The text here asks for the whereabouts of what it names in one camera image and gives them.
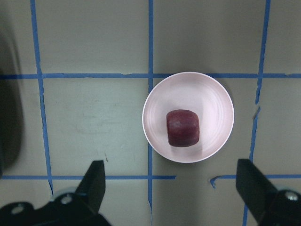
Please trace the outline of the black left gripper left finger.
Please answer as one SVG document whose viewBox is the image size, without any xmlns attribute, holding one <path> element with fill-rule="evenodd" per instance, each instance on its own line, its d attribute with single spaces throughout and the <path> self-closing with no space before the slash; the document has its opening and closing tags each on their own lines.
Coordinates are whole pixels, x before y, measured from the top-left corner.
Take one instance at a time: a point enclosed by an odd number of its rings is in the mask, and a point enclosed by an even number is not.
<svg viewBox="0 0 301 226">
<path fill-rule="evenodd" d="M 93 161 L 77 187 L 58 191 L 51 202 L 72 215 L 97 215 L 105 194 L 103 160 Z"/>
</svg>

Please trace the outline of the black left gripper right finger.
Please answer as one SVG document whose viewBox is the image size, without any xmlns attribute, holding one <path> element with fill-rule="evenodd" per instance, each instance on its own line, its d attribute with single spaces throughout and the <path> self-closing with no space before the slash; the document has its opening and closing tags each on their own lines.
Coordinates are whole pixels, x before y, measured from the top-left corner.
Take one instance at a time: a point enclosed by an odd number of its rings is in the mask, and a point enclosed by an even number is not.
<svg viewBox="0 0 301 226">
<path fill-rule="evenodd" d="M 238 159 L 236 189 L 258 224 L 301 222 L 301 194 L 276 188 L 249 159 Z"/>
</svg>

